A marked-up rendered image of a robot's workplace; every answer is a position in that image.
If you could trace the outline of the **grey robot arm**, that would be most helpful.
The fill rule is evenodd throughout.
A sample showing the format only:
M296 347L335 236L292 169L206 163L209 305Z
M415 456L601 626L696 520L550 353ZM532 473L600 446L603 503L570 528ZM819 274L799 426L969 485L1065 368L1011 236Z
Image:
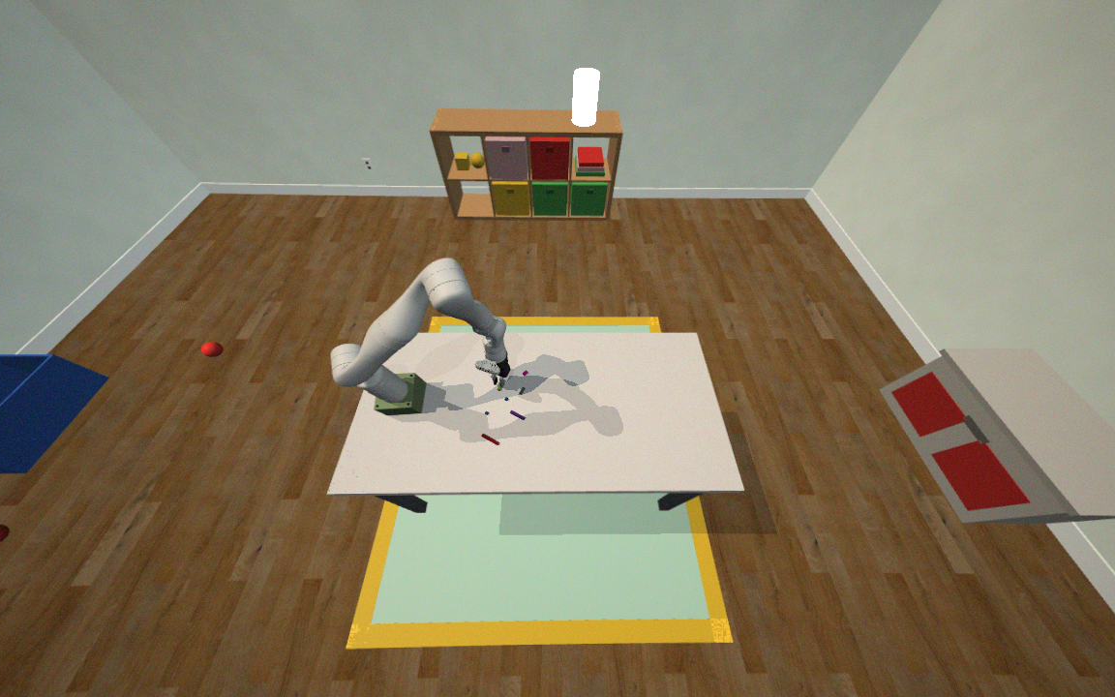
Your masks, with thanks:
M378 400L403 401L407 384L382 364L419 333L421 318L430 303L437 312L458 318L469 323L473 332L483 335L484 351L487 354L504 350L507 322L492 314L481 301L474 300L473 303L471 285L458 261L439 258L421 269L414 283L408 285L406 294L400 296L397 303L369 326L362 346L343 343L334 347L331 351L334 383L345 387L358 385L363 391L379 396Z

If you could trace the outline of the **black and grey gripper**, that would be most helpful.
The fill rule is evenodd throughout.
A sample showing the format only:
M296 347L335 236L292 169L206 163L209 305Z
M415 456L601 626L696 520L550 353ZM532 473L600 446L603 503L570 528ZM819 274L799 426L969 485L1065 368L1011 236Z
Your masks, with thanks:
M500 387L503 387L503 377L507 377L510 374L507 348L504 346L504 350L501 354L487 354L484 351L484 357L486 357L486 360L477 361L476 369L486 374L492 374L491 377L493 379L493 385L498 383L497 376L500 376Z

